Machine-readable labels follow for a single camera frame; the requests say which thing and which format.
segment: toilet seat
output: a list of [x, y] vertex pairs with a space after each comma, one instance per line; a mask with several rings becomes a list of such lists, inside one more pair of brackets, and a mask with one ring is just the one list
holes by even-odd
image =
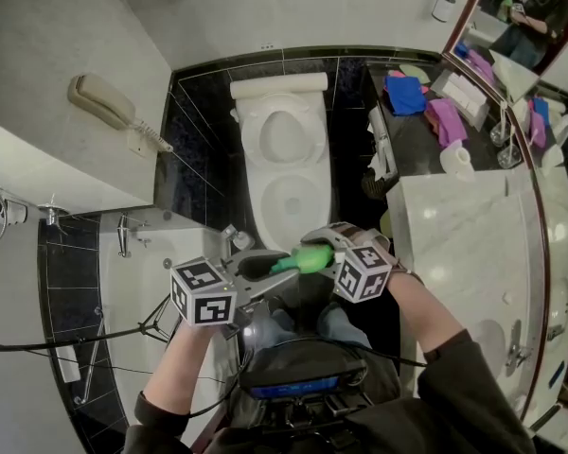
[[[307, 146], [305, 153], [301, 151], [302, 156], [290, 160], [286, 158], [277, 160], [274, 156], [270, 156], [270, 153], [273, 154], [273, 151], [268, 152], [264, 148], [265, 142], [261, 142], [261, 137], [264, 132], [267, 132], [267, 121], [276, 113], [288, 114], [298, 123], [300, 133], [302, 133], [302, 137], [305, 140], [303, 145]], [[285, 129], [270, 130], [269, 132], [276, 134], [286, 133]], [[296, 133], [297, 138], [299, 138], [299, 130], [296, 130]], [[241, 127], [241, 141], [244, 153], [255, 165], [261, 168], [281, 169], [315, 164], [324, 153], [326, 140], [326, 129], [320, 116], [311, 109], [304, 99], [291, 94], [272, 94], [262, 97], [258, 101], [257, 106], [244, 119]]]

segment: person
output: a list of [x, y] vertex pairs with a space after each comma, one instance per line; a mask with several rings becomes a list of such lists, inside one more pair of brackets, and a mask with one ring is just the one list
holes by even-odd
[[[390, 264], [399, 263], [395, 257], [383, 255]], [[419, 398], [400, 396], [399, 379], [390, 359], [357, 350], [368, 365], [361, 386], [373, 405], [348, 414], [343, 426], [337, 424], [328, 432], [318, 427], [306, 435], [293, 435], [292, 430], [284, 428], [277, 435], [268, 435], [254, 428], [258, 401], [237, 388], [227, 402], [229, 427], [214, 436], [206, 452], [534, 452], [479, 345], [452, 313], [404, 269], [393, 269], [387, 289], [425, 352], [428, 364], [417, 379]], [[286, 371], [324, 365], [337, 358], [350, 359], [345, 348], [319, 339], [278, 344], [295, 336], [292, 318], [281, 307], [265, 322], [267, 329], [263, 331], [269, 334], [261, 334], [249, 366], [251, 372]], [[334, 304], [322, 312], [316, 329], [323, 338], [370, 345], [366, 335]], [[125, 454], [191, 452], [179, 438], [185, 431], [198, 374], [215, 333], [211, 326], [181, 324], [137, 399], [139, 425], [127, 431]], [[350, 436], [346, 437], [348, 442], [334, 442], [332, 436], [339, 434]]]
[[511, 8], [509, 18], [512, 25], [490, 50], [534, 69], [568, 24], [568, 0], [526, 0], [524, 13]]

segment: jeans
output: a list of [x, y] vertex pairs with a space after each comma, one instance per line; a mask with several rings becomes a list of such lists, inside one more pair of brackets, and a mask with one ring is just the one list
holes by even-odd
[[490, 46], [490, 50], [509, 57], [526, 69], [534, 68], [547, 52], [547, 49], [539, 49], [526, 37], [522, 28], [510, 25], [503, 35]]
[[[256, 316], [250, 328], [255, 330], [255, 352], [299, 338], [294, 331], [293, 318], [283, 309], [277, 309], [271, 316]], [[330, 304], [322, 311], [316, 331], [327, 340], [355, 342], [370, 348], [365, 332], [351, 324], [347, 314], [336, 304]]]

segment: marker cube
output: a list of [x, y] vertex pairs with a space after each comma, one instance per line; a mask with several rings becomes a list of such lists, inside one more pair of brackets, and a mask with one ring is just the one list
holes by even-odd
[[238, 292], [205, 258], [170, 269], [170, 299], [192, 326], [234, 321]]
[[334, 281], [334, 292], [351, 303], [381, 296], [392, 265], [372, 245], [345, 249]]

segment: blue screen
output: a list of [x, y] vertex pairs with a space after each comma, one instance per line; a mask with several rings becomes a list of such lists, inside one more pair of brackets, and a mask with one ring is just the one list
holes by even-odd
[[316, 393], [334, 389], [339, 383], [338, 376], [311, 380], [308, 382], [291, 383], [289, 385], [277, 385], [275, 387], [255, 387], [251, 389], [254, 398], [282, 398], [297, 397], [307, 393]]

